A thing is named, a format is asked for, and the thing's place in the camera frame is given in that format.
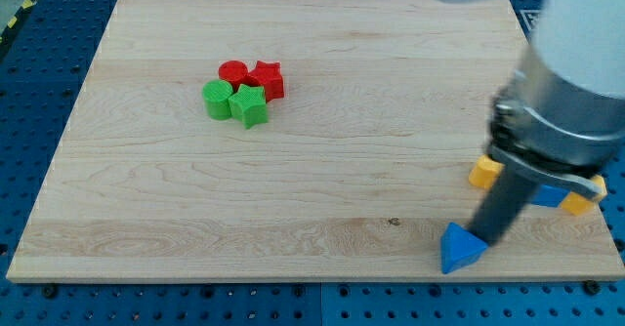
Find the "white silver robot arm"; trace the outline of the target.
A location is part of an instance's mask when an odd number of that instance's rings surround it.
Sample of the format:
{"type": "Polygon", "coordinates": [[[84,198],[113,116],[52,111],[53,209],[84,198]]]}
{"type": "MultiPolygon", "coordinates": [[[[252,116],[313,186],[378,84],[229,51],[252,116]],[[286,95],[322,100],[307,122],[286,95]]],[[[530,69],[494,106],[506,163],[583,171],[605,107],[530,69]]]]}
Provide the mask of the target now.
{"type": "MultiPolygon", "coordinates": [[[[439,0],[464,3],[475,0],[439,0]]],[[[590,201],[624,140],[624,0],[544,0],[529,46],[496,96],[488,155],[503,169],[468,225],[495,244],[547,184],[590,201]]]]}

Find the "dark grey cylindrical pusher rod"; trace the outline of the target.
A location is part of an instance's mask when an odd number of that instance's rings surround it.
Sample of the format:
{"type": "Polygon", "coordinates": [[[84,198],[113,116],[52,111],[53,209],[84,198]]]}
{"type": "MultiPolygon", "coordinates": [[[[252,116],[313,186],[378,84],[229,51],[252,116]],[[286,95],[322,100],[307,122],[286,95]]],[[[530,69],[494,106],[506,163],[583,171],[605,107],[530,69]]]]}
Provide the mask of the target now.
{"type": "Polygon", "coordinates": [[[487,245],[496,245],[538,188],[538,183],[504,167],[484,196],[467,230],[487,245]]]}

